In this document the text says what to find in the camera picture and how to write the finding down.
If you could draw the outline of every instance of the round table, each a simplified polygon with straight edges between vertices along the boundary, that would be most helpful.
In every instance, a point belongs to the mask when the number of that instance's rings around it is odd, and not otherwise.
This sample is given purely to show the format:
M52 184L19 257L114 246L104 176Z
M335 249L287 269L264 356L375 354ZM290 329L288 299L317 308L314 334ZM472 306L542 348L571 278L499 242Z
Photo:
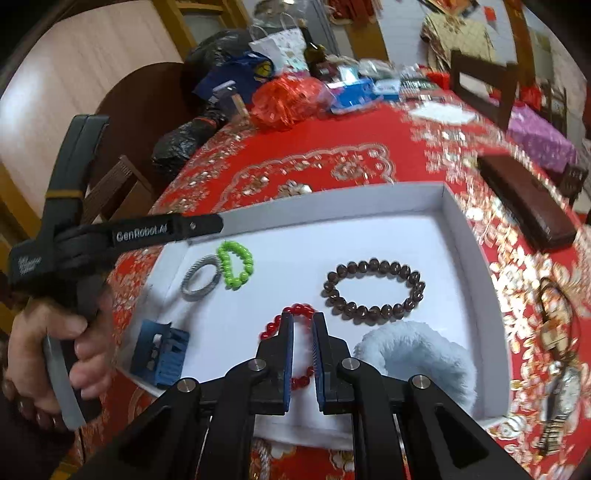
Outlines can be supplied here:
M460 103L453 96L448 100ZM383 103L369 112L308 119L281 132L228 125L198 150L152 213L195 215L309 191L385 181L445 181L489 261L504 315L499 321L505 325L512 352L510 414L488 432L535 479L566 480L591 445L591 347L587 347L591 333L587 319L591 316L591 238L579 228L572 247L551 255L534 252L480 177L476 157L511 153L548 187L580 226L548 178L520 147L480 115L468 125L451 126L415 118L408 113L411 108L404 103ZM153 247L122 255L111 274L117 341L160 250ZM535 292L543 276L553 277L562 286L581 318L582 394L565 426L560 452L541 459L535 444L543 430L551 364L550 355L538 341L541 316ZM108 442L153 398L116 373L102 401L101 419L83 432L87 454ZM273 479L352 479L353 453L256 439L251 477L265 478L269 470Z

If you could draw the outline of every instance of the gray twisted bangle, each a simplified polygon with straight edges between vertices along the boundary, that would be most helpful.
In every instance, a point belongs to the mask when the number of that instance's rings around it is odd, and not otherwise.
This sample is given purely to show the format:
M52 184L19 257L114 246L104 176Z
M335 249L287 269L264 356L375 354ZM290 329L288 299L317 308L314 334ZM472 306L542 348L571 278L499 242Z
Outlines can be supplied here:
M189 282L191 281L195 273L197 273L197 270L204 267L205 265L213 265L214 267L216 267L216 274L213 276L211 282L209 282L207 285L205 285L203 288L200 288L199 290L189 290ZM183 293L183 296L188 300L201 300L216 287L216 285L220 281L220 278L222 278L222 264L220 262L220 259L217 257L217 255L208 255L200 260L197 260L193 264L193 266L189 268L187 274L184 276L183 281L181 282L181 292Z

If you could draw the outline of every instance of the light blue fluffy scrunchie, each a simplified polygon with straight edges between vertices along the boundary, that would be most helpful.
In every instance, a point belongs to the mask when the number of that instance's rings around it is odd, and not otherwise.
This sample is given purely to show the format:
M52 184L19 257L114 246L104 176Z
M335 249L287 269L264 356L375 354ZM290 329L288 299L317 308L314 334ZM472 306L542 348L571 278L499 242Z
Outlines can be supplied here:
M476 367L470 355L426 323L387 323L363 336L355 357L399 380L426 375L465 412L472 412Z

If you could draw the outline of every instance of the white napkin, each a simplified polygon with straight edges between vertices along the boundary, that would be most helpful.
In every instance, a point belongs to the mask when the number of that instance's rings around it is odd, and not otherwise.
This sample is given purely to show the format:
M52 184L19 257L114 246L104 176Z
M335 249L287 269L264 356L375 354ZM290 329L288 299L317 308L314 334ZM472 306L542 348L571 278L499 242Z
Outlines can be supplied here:
M475 113L466 112L460 106L439 102L424 102L420 107L412 110L410 114L448 125L464 125L476 118Z

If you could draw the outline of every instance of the blue bag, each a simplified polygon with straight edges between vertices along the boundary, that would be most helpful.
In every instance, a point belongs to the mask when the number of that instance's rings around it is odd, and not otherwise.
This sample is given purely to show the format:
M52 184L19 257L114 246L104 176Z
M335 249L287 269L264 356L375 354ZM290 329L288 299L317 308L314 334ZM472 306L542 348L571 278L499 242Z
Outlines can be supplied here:
M273 62L269 57L248 52L242 57L227 61L212 69L194 88L193 93L204 100L210 100L213 89L228 80L234 80L236 90L245 104L252 103L252 94L273 77Z

